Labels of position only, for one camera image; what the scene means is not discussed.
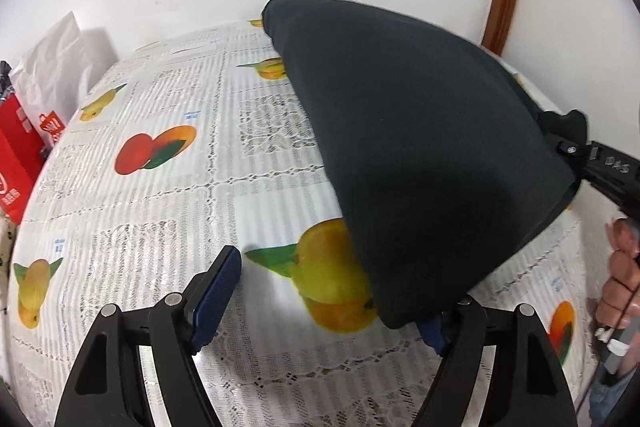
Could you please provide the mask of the person's right hand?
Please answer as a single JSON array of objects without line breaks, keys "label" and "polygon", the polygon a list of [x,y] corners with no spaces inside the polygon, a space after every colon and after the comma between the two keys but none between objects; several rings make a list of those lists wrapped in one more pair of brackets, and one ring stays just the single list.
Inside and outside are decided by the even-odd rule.
[{"label": "person's right hand", "polygon": [[612,254],[594,318],[603,326],[626,329],[639,316],[639,236],[628,219],[609,223],[606,235]]}]

